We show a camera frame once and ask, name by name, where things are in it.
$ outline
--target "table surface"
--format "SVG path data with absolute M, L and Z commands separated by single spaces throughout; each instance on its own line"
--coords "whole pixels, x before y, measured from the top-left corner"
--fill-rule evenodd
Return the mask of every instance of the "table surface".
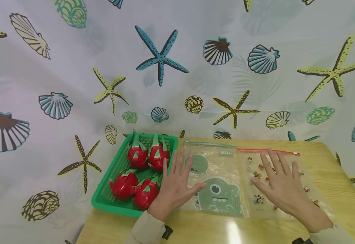
M 180 138 L 183 141 L 206 141 L 214 139 Z M 303 141 L 245 141 L 217 139 L 217 143 L 244 148 L 268 148 L 295 151 L 333 209 L 335 222 L 344 227 L 355 239 L 355 188 L 332 156 L 326 145 Z M 136 219 L 93 209 L 76 244 L 123 243 Z M 232 218 L 203 212 L 177 210 L 166 224 L 173 234 L 161 243 L 291 243 L 294 239 L 308 238 L 308 232 L 298 221 Z

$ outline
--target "green basket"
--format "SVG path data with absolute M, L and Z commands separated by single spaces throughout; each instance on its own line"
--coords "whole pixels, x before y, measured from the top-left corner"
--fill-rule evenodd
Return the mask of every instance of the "green basket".
M 151 136 L 151 134 L 139 134 L 139 140 L 148 149 L 152 144 Z M 110 189 L 110 182 L 115 181 L 119 172 L 129 168 L 130 162 L 127 159 L 127 154 L 132 137 L 133 134 L 128 135 L 123 144 L 120 146 L 120 149 L 116 153 L 114 160 L 112 160 L 110 167 L 108 168 L 106 174 L 104 175 L 95 193 L 93 194 L 91 203 L 93 207 L 106 212 L 139 218 L 143 212 L 136 208 L 133 203 L 133 197 L 124 201 L 116 200 Z M 171 162 L 173 159 L 173 152 L 177 149 L 178 139 L 174 136 L 165 135 L 159 135 L 158 138 L 160 143 L 161 139 L 164 138 L 165 144 L 167 145 L 167 150 L 171 153 Z M 141 170 L 141 172 L 138 173 L 139 182 L 141 182 L 143 179 L 152 177 L 155 172 L 156 171 L 153 169 Z

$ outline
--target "sleeve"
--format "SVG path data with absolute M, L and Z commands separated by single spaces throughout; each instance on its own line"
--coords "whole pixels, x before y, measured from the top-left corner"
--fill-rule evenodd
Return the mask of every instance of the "sleeve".
M 333 228 L 310 233 L 310 240 L 313 244 L 355 244 L 352 237 L 336 224 L 333 225 Z
M 158 244 L 164 232 L 165 223 L 144 211 L 128 235 L 125 244 Z

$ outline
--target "green cartoon monster print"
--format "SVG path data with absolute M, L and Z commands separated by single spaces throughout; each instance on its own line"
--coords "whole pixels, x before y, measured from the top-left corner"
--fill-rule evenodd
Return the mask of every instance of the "green cartoon monster print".
M 229 184 L 221 178 L 205 180 L 207 187 L 197 193 L 196 204 L 200 210 L 241 216 L 241 193 L 238 186 Z
M 208 170 L 208 160 L 206 157 L 200 155 L 200 154 L 193 154 L 192 155 L 192 165 L 191 165 L 191 173 L 196 174 L 196 175 L 201 175 L 205 174 L 207 175 L 207 170 Z M 190 155 L 185 157 L 184 160 L 184 165 L 187 165 L 188 158 Z

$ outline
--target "plastic bag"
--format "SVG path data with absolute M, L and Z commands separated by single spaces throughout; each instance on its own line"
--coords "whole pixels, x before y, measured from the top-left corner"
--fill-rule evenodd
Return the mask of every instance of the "plastic bag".
M 207 186 L 181 208 L 228 216 L 244 216 L 237 147 L 185 141 L 184 149 L 184 165 L 190 154 L 193 154 L 188 187 L 200 182 L 205 182 Z
M 331 207 L 326 203 L 324 196 L 313 183 L 313 178 L 308 172 L 305 164 L 301 161 L 300 154 L 297 152 L 278 151 L 285 157 L 290 169 L 292 169 L 292 161 L 298 162 L 299 173 L 301 175 L 301 183 L 305 188 L 305 192 L 317 207 L 320 207 L 331 219 L 334 219 L 334 213 Z M 259 178 L 265 185 L 270 186 L 269 178 L 264 170 L 260 153 L 264 153 L 268 162 L 272 165 L 268 151 L 266 149 L 238 149 L 238 159 L 241 162 L 241 170 L 244 186 L 244 206 L 246 217 L 264 218 L 264 219 L 295 219 L 293 216 L 284 213 L 273 203 L 266 199 L 265 195 L 252 185 L 250 179 L 252 177 Z

